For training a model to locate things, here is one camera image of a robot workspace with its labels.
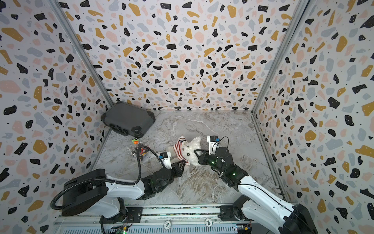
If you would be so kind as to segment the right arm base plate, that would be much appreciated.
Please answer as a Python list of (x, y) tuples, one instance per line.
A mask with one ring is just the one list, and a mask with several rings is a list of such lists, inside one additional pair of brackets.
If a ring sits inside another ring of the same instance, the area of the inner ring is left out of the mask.
[(241, 195), (232, 205), (222, 205), (220, 206), (220, 213), (218, 218), (221, 221), (245, 221), (249, 222), (249, 219), (244, 213), (243, 209), (246, 208), (246, 213), (249, 211), (255, 211), (260, 208), (260, 206), (253, 200), (245, 195)]

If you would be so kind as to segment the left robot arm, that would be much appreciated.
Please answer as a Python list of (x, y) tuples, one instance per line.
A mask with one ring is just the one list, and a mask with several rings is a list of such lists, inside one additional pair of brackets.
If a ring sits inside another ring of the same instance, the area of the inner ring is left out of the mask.
[(171, 168), (161, 168), (138, 183), (119, 180), (96, 169), (64, 184), (63, 191), (51, 202), (51, 208), (61, 210), (63, 216), (84, 212), (111, 219), (125, 215), (124, 200), (147, 200), (165, 190), (175, 178), (181, 177), (186, 162), (173, 163)]

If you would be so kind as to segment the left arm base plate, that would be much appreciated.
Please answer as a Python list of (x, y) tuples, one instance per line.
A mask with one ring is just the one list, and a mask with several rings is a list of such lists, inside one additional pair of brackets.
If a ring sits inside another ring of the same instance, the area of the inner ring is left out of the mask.
[(125, 207), (120, 209), (119, 214), (114, 217), (105, 218), (102, 216), (100, 218), (100, 224), (117, 224), (127, 222), (129, 224), (140, 223), (143, 213), (142, 207)]

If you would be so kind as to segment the white teddy bear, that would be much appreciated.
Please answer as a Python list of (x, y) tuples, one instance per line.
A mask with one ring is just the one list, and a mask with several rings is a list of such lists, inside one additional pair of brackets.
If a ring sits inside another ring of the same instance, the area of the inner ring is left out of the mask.
[[(198, 157), (196, 156), (194, 150), (201, 149), (201, 137), (197, 136), (193, 140), (187, 142), (188, 143), (183, 144), (183, 156), (190, 162), (190, 165), (200, 166)], [(173, 146), (169, 146), (166, 151), (170, 152), (173, 157), (177, 157)]]

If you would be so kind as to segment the red white striped sweater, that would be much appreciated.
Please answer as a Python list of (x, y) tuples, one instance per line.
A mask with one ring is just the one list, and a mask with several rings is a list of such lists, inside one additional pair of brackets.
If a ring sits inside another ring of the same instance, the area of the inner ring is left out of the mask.
[(174, 144), (173, 149), (176, 153), (176, 156), (179, 160), (184, 160), (186, 162), (186, 165), (190, 165), (190, 162), (183, 156), (183, 144), (188, 143), (184, 136), (181, 136), (177, 143)]

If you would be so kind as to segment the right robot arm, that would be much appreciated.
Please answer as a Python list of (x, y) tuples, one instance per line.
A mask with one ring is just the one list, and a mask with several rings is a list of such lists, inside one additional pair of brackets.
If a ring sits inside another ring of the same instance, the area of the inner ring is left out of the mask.
[(230, 206), (221, 206), (222, 221), (254, 220), (274, 234), (316, 234), (317, 228), (308, 209), (293, 205), (260, 185), (244, 169), (236, 165), (226, 147), (214, 153), (194, 151), (200, 165), (208, 165), (220, 179), (241, 196)]

